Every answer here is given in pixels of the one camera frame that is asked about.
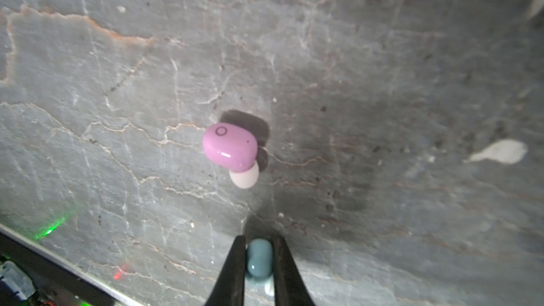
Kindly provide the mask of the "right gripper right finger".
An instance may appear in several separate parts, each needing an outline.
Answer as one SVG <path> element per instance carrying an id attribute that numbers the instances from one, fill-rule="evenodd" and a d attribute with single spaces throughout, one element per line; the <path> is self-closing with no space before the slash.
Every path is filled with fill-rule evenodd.
<path id="1" fill-rule="evenodd" d="M 272 244 L 275 306 L 315 306 L 286 239 L 276 236 Z"/>

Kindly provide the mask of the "blue earbud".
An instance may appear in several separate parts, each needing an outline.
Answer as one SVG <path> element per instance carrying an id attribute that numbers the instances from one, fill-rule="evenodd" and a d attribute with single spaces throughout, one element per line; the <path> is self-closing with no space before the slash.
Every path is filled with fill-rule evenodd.
<path id="1" fill-rule="evenodd" d="M 253 239 L 246 248 L 246 281 L 251 286 L 263 288 L 273 297 L 273 245 L 267 239 Z"/>

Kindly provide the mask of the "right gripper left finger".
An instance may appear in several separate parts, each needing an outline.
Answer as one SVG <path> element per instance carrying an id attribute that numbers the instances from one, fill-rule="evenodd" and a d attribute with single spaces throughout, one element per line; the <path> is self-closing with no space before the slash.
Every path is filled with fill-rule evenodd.
<path id="1" fill-rule="evenodd" d="M 236 236 L 205 306 L 244 305 L 246 250 L 245 236 Z"/>

